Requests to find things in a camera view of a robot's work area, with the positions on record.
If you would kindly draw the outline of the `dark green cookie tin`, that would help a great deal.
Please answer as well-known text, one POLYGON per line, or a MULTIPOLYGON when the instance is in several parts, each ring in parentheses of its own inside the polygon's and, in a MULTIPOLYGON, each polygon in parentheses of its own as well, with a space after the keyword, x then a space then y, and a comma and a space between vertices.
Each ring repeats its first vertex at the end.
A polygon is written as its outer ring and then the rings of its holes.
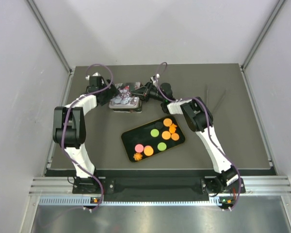
POLYGON ((138 108, 127 108, 127 109, 112 109, 116 113, 141 113, 142 112, 142 107, 138 108))

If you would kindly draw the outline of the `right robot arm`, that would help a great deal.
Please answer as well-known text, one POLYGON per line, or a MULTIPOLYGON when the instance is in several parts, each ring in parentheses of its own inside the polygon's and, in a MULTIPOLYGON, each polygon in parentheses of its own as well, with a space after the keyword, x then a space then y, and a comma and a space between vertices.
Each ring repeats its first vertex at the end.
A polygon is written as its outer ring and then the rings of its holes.
POLYGON ((215 178, 218 190, 215 194, 228 192, 237 184, 236 196, 241 193, 241 176, 239 170, 227 158, 216 136, 213 116, 200 97, 175 99, 169 83, 158 85, 149 81, 131 92, 142 101, 149 99, 161 102, 161 108, 170 115, 182 115, 190 130, 201 139, 212 161, 213 169, 218 174, 215 178))

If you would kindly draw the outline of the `yellow dotted cracker top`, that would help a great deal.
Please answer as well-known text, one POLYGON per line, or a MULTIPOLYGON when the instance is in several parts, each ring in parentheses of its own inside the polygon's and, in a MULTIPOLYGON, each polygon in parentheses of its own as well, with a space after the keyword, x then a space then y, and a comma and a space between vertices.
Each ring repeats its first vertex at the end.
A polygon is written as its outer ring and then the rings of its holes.
POLYGON ((172 122, 172 120, 170 118, 165 118, 163 120, 163 124, 164 124, 165 127, 170 127, 173 124, 173 122, 172 122))

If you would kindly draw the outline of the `yellow dotted cracker middle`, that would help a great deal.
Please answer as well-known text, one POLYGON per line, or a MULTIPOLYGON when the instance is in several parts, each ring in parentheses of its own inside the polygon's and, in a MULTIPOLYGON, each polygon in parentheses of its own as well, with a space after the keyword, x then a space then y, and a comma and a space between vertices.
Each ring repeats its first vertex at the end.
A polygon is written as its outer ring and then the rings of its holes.
POLYGON ((169 131, 162 132, 162 138, 164 140, 169 140, 171 138, 171 133, 169 131))

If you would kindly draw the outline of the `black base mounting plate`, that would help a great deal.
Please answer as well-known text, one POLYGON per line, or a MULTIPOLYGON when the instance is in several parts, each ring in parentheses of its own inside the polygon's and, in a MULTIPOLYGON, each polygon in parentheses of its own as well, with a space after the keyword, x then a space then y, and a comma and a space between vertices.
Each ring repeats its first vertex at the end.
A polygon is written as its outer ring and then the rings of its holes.
MULTIPOLYGON (((200 201, 215 195, 217 174, 211 170, 98 170, 105 201, 200 201)), ((242 182, 241 194, 245 193, 242 182)), ((218 195, 235 195, 237 184, 218 195)))

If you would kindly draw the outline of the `aluminium frame rail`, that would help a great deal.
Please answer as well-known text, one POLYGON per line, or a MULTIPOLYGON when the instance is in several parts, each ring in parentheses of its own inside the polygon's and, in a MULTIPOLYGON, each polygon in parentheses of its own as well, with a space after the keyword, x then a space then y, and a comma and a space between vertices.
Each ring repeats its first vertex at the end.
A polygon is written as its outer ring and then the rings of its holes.
POLYGON ((222 206, 232 204, 234 188, 204 192, 195 177, 103 178, 104 192, 76 193, 72 178, 34 178, 29 195, 40 205, 68 206, 222 206))

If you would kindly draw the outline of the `metal tongs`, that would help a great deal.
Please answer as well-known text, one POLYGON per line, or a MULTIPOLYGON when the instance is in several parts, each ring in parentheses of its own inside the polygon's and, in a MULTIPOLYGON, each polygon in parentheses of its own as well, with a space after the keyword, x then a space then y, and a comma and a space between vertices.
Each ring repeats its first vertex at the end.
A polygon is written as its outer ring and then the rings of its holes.
MULTIPOLYGON (((205 100, 205 104, 208 108, 209 107, 209 90, 210 88, 208 87, 208 85, 205 85, 205 95, 204 95, 204 100, 205 100)), ((217 101, 216 105, 213 107, 213 109, 211 110, 212 114, 215 115, 216 112, 218 111, 218 109, 220 108, 221 104, 223 103, 225 96, 227 93, 227 89, 225 89, 222 93, 222 95, 220 96, 219 100, 217 101)))

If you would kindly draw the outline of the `yellow dotted cracker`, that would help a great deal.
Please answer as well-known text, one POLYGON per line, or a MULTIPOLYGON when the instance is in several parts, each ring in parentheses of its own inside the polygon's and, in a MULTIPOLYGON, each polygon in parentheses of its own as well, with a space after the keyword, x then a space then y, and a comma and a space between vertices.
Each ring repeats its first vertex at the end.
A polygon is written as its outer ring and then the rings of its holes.
POLYGON ((169 140, 171 138, 171 133, 169 131, 162 132, 162 138, 164 140, 169 140))
POLYGON ((170 127, 173 124, 173 122, 172 122, 172 120, 170 118, 165 118, 163 120, 163 124, 164 124, 165 127, 170 127))

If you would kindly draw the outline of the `gold tin lid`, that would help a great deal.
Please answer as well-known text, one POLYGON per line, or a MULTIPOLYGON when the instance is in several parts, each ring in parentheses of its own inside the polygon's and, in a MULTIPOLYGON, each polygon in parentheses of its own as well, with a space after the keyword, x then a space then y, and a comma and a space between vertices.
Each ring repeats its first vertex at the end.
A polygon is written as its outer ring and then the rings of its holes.
POLYGON ((131 94, 131 91, 141 87, 141 82, 130 83, 116 83, 115 87, 118 89, 119 94, 110 100, 110 109, 127 109, 142 107, 142 101, 139 97, 131 94))

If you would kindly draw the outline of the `plain orange round cookie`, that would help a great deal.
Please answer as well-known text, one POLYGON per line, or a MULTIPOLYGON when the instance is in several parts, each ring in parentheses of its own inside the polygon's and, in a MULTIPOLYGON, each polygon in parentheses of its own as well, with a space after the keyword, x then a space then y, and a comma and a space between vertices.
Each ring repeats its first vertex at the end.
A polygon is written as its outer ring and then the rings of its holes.
POLYGON ((180 138, 179 134, 178 133, 173 133, 171 134, 171 139, 174 140, 174 141, 178 141, 180 138))

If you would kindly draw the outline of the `pink sandwich cookie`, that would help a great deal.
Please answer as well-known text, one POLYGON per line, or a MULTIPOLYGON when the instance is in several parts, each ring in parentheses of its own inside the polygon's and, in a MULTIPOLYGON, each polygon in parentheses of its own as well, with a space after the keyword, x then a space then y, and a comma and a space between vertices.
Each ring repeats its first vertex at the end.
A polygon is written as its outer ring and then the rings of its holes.
POLYGON ((144 151, 144 146, 142 144, 137 144, 134 149, 136 153, 142 153, 144 151))

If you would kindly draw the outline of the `black gold-rimmed tray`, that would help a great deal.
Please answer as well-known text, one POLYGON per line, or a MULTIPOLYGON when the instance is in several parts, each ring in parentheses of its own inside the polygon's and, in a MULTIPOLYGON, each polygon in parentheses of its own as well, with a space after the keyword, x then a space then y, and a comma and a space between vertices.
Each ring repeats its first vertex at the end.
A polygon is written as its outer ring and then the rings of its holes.
POLYGON ((126 132, 122 133, 121 139, 122 139, 122 143, 123 143, 123 146, 125 148, 126 154, 128 156, 128 159, 132 163, 140 162, 140 161, 135 161, 134 158, 133 158, 134 154, 136 153, 134 148, 135 148, 135 146, 137 144, 142 144, 144 147, 145 146, 151 146, 153 148, 154 154, 152 156, 146 156, 144 154, 144 151, 141 153, 143 155, 142 160, 145 160, 145 159, 153 157, 153 156, 155 156, 155 155, 157 155, 159 153, 162 153, 162 152, 165 152, 167 150, 173 149, 173 148, 175 148, 177 146, 180 146, 186 140, 185 135, 182 132, 182 129, 180 128, 179 124, 177 123, 175 117, 173 117, 173 116, 165 116, 163 118, 154 120, 154 121, 149 122, 147 124, 144 124, 144 125, 141 125, 139 127, 134 128, 134 129, 131 129, 129 131, 126 131, 126 132), (162 138, 162 132, 169 131, 169 127, 165 127, 165 126, 162 129, 158 129, 159 132, 160 132, 158 137, 152 137, 151 136, 151 134, 150 134, 151 130, 152 129, 156 129, 155 128, 155 123, 157 121, 163 123, 163 120, 165 118, 170 118, 172 120, 173 124, 177 125, 177 130, 176 130, 175 133, 178 133, 179 136, 180 136, 178 141, 174 141, 171 138, 169 140, 164 140, 162 138), (167 149, 166 150, 164 150, 164 151, 159 151, 158 150, 157 145, 160 142, 164 142, 167 145, 167 149))

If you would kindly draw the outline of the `orange star piped cookie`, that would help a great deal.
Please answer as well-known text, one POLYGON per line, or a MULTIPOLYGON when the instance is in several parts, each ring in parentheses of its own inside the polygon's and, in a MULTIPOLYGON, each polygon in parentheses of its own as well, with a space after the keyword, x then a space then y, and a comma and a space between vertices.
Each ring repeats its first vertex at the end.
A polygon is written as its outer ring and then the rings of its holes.
POLYGON ((143 158, 143 155, 141 153, 135 153, 133 158, 135 161, 141 161, 143 158))

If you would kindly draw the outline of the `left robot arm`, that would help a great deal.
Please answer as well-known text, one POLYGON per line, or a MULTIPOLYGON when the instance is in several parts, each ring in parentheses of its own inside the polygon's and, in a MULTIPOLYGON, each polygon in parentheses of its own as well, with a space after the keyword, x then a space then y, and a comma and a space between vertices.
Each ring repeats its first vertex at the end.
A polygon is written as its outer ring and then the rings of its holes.
POLYGON ((85 147, 85 115, 103 106, 118 94, 112 80, 105 80, 98 72, 87 75, 89 85, 84 94, 66 106, 54 109, 53 141, 60 145, 64 155, 75 167, 74 185, 89 193, 103 191, 101 181, 95 176, 95 166, 85 147))

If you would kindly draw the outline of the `green macaron cookie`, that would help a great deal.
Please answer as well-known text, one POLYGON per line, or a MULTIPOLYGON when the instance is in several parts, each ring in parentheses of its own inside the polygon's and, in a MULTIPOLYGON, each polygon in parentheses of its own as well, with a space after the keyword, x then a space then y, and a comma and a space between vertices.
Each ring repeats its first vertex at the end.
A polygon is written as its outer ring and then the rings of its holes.
POLYGON ((160 142, 158 145, 157 145, 157 148, 159 151, 164 151, 167 149, 167 145, 164 143, 164 142, 160 142))
POLYGON ((152 129, 150 134, 151 134, 152 137, 158 137, 160 132, 157 129, 152 129))

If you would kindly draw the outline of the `yellow dotted cracker cookie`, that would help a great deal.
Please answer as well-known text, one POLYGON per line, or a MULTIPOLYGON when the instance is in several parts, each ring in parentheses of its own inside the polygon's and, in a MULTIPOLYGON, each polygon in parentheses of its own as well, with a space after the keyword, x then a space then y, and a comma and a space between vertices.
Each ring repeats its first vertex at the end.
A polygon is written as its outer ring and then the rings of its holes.
POLYGON ((151 146, 145 146, 144 147, 144 154, 146 156, 152 156, 154 154, 154 150, 151 146))

